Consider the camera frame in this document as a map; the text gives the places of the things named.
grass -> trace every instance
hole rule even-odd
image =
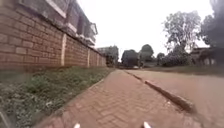
[[[194,75],[224,76],[223,67],[208,67],[208,66],[153,67],[147,70],[159,71],[159,72],[194,74]]]
[[[38,73],[1,72],[0,107],[17,128],[31,127],[111,71],[73,67]]]

brick paved sidewalk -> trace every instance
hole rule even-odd
[[[200,128],[188,114],[132,76],[117,70],[35,128]]]

curb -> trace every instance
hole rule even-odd
[[[174,95],[156,85],[151,84],[149,81],[147,80],[143,80],[142,78],[128,72],[125,71],[127,74],[135,77],[136,79],[142,81],[143,83],[145,83],[146,85],[148,85],[149,87],[151,87],[152,89],[154,89],[155,91],[159,92],[161,95],[163,95],[164,97],[166,97],[167,99],[169,99],[171,102],[173,102],[174,104],[176,104],[179,108],[181,108],[182,110],[188,112],[188,113],[196,113],[196,109],[193,103],[191,103],[190,101],[184,99],[183,97]]]

sky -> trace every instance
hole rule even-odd
[[[203,19],[212,14],[209,0],[78,0],[99,34],[95,47],[116,45],[120,57],[124,50],[139,52],[150,44],[154,56],[167,53],[163,22],[170,13],[198,11]]]

sidewalk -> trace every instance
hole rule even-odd
[[[139,80],[117,70],[35,128],[200,128],[190,115]]]
[[[204,127],[224,127],[223,78],[137,70],[128,72],[193,102]]]

